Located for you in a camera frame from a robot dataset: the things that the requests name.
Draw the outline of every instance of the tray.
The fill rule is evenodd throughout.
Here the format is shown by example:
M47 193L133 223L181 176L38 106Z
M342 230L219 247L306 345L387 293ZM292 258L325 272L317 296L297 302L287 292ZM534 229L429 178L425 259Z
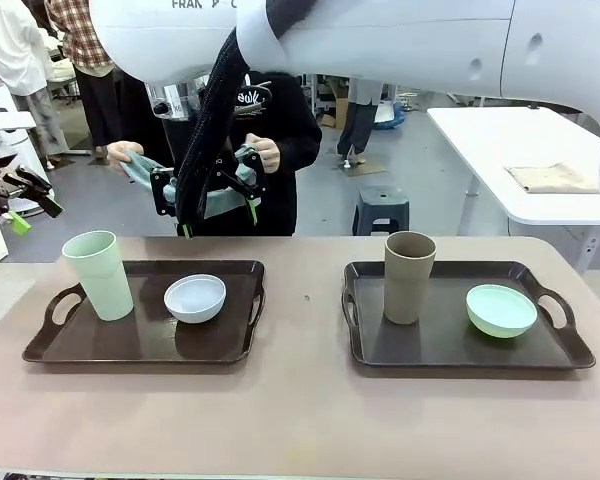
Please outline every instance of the tray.
M25 349L28 362L232 364L251 350L264 308L264 266L254 261L124 262L133 311L121 320L98 319L78 284L64 290L47 307L42 329ZM227 287L216 318L200 325L178 322L164 305L167 288L182 277L209 274ZM60 301L77 294L62 325L53 321Z
M482 284L504 285L525 294L538 309L538 321L515 339L494 339L480 332L469 320L466 295ZM554 327L549 312L538 305L544 296L564 310L565 327ZM595 365L569 304L540 285L520 263L436 262L423 314L414 325L395 325L383 318L383 304L384 262L348 265L342 308L353 357L364 365L551 370Z

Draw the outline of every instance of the black cable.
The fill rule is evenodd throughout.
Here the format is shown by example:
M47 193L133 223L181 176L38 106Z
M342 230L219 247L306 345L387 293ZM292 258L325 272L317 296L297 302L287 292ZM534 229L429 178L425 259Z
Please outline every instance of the black cable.
M303 20L317 0L267 0L267 18L276 38ZM234 29L222 46L209 82L198 122L182 161L176 186L176 214L180 224L195 227L204 220L211 172L225 145L238 89L249 66L244 61Z

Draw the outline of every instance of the white bowl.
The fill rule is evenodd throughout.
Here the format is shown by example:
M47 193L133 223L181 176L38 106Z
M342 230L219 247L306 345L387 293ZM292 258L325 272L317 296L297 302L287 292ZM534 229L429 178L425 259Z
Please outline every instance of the white bowl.
M525 295L502 285L480 285L467 294L473 324L487 335L514 338L529 330L538 310Z
M164 304L181 322L204 323L220 312L226 298L222 280L212 275L192 275L168 288Z

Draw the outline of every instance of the floor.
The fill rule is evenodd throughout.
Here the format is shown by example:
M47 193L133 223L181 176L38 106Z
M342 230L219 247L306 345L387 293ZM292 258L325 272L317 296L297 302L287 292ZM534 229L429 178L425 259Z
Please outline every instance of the floor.
M454 106L445 95L422 94L424 108ZM70 144L86 132L80 105L59 105ZM298 235L349 235L358 190L365 185L402 187L411 201L411 228L430 235L455 235L470 174L426 113L408 115L404 125L392 131L374 132L368 158L386 172L347 177L333 152L340 131L324 128L322 151L315 165L298 173ZM137 185L93 165L85 157L71 158L72 165L51 172L57 201L65 212L57 219L39 215L30 219L32 232L18 237L4 229L10 255L6 262L53 262L63 243L74 235L106 229L120 236L174 235L173 221L155 214L151 196ZM480 195L472 235L530 235L550 241L574 261L582 231L562 227L538 228L508 224L489 193ZM600 251L593 267L600 268Z

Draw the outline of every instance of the cardboard box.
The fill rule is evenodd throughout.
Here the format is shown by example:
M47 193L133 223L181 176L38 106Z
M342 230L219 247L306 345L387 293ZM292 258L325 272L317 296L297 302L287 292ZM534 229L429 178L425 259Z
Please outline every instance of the cardboard box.
M333 118L331 115L328 114L324 114L322 116L322 126L323 127L329 127L329 128L335 128L336 126L336 119Z
M336 128L338 130L344 130L344 126L347 123L347 110L349 110L349 99L348 98L337 98L336 99Z

